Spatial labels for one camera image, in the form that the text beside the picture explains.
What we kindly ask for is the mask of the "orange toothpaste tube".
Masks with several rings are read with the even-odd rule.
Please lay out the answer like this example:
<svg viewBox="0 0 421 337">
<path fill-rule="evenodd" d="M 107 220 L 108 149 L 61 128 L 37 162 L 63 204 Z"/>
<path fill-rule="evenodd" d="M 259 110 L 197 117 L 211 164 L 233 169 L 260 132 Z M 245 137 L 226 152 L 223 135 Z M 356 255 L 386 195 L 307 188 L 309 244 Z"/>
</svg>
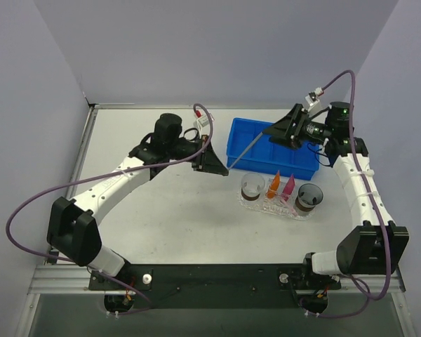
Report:
<svg viewBox="0 0 421 337">
<path fill-rule="evenodd" d="M 273 180 L 269 184 L 269 187 L 266 193 L 266 197 L 268 199 L 273 199 L 276 196 L 280 183 L 281 183 L 280 171 L 277 171 Z"/>
</svg>

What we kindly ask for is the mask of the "blue tinted cup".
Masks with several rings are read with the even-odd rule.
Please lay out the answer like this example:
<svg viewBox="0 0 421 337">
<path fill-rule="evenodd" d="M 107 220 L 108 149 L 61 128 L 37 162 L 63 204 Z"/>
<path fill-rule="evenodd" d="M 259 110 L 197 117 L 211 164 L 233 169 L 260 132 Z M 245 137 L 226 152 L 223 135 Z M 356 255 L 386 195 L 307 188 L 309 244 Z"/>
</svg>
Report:
<svg viewBox="0 0 421 337">
<path fill-rule="evenodd" d="M 323 191 L 312 183 L 301 185 L 295 198 L 295 210 L 301 216 L 306 216 L 323 201 Z"/>
</svg>

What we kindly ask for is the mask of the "pink toothbrush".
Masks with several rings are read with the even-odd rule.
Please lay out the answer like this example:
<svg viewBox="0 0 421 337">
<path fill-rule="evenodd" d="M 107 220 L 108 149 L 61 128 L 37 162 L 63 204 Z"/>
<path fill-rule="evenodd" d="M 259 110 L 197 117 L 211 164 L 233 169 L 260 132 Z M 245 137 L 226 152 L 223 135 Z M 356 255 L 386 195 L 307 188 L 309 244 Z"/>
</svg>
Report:
<svg viewBox="0 0 421 337">
<path fill-rule="evenodd" d="M 282 194 L 280 196 L 280 202 L 288 209 L 288 212 L 292 216 L 297 216 L 298 213 L 294 209 L 293 205 L 291 204 L 292 198 L 289 194 Z"/>
</svg>

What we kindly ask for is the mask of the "pink toothpaste tube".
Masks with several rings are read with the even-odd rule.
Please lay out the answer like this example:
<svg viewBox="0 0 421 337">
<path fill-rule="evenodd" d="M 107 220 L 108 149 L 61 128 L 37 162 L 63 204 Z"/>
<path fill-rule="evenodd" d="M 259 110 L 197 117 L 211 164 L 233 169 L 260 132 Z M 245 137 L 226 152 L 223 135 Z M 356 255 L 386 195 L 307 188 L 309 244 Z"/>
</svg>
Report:
<svg viewBox="0 0 421 337">
<path fill-rule="evenodd" d="M 292 195 L 294 189 L 295 189 L 295 177 L 293 174 L 291 174 L 288 181 L 284 185 L 284 188 L 282 190 L 282 195 L 290 196 Z"/>
</svg>

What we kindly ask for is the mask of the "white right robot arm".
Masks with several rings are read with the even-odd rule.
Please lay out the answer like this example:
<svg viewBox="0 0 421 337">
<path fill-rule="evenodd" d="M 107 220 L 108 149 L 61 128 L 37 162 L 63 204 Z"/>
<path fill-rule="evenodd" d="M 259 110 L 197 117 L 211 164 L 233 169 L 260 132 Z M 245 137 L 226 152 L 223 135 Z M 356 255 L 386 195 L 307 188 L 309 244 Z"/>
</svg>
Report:
<svg viewBox="0 0 421 337">
<path fill-rule="evenodd" d="M 351 110 L 349 103 L 332 102 L 326 108 L 325 121 L 319 123 L 301 104 L 296 104 L 263 133 L 270 142 L 292 150 L 306 142 L 322 145 L 345 191 L 353 229 L 336 250 L 312 255 L 313 272 L 391 276 L 410 235 L 406 227 L 395 223 L 382 202 L 366 145 L 354 136 Z"/>
</svg>

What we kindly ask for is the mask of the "clear textured acrylic stand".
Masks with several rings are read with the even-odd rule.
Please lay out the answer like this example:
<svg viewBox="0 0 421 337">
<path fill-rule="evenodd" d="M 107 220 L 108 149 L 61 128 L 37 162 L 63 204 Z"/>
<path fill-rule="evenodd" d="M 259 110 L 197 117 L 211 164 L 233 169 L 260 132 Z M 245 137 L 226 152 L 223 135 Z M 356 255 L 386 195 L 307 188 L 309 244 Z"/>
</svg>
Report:
<svg viewBox="0 0 421 337">
<path fill-rule="evenodd" d="M 264 199 L 263 199 L 263 202 L 262 202 L 263 210 L 266 211 L 267 213 L 273 213 L 273 214 L 276 214 L 276 215 L 285 216 L 285 217 L 289 217 L 289 218 L 296 217 L 296 216 L 292 216 L 288 212 L 288 209 L 280 202 L 280 196 L 282 195 L 282 190 L 284 188 L 284 185 L 286 184 L 285 182 L 281 181 L 280 186 L 277 190 L 277 194 L 273 199 L 268 199 L 266 197 L 266 193 L 267 193 L 269 184 L 271 183 L 272 180 L 273 179 L 269 179 L 267 181 L 267 187 L 265 189 Z M 291 204 L 294 207 L 293 193 L 291 195 L 291 198 L 292 198 Z"/>
</svg>

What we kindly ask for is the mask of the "grey toothbrush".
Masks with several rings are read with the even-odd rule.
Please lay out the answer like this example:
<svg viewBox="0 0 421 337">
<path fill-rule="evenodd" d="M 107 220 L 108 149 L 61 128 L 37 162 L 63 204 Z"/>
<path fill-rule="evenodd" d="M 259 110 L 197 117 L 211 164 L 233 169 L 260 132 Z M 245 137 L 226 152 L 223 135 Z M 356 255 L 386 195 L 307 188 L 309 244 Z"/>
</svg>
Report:
<svg viewBox="0 0 421 337">
<path fill-rule="evenodd" d="M 248 146 L 241 152 L 241 154 L 234 160 L 232 164 L 229 165 L 228 170 L 231 171 L 234 166 L 243 158 L 243 156 L 263 137 L 263 132 L 260 132 L 249 144 Z"/>
</svg>

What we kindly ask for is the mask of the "clear cup brown band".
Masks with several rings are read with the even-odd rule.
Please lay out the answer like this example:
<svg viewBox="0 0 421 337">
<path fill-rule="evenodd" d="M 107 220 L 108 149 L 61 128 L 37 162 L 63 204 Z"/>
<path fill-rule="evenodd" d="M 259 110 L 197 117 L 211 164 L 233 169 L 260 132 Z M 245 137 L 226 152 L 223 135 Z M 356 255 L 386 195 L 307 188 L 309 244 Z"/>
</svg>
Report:
<svg viewBox="0 0 421 337">
<path fill-rule="evenodd" d="M 247 173 L 241 179 L 241 196 L 247 201 L 255 201 L 265 188 L 265 179 L 257 173 Z"/>
</svg>

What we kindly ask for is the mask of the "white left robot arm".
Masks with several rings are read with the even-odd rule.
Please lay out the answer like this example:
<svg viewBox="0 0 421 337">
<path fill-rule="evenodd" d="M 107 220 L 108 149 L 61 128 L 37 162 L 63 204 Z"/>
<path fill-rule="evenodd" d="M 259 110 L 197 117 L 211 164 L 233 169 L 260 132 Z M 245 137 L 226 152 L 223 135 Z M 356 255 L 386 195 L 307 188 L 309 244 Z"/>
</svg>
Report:
<svg viewBox="0 0 421 337">
<path fill-rule="evenodd" d="M 116 167 L 114 176 L 102 179 L 71 199 L 54 201 L 48 224 L 47 242 L 79 266 L 105 274 L 115 289 L 129 283 L 131 264 L 106 247 L 98 226 L 104 217 L 133 190 L 153 180 L 166 164 L 189 162 L 194 171 L 228 176 L 207 135 L 188 140 L 182 136 L 182 120 L 162 114 L 139 145 Z"/>
</svg>

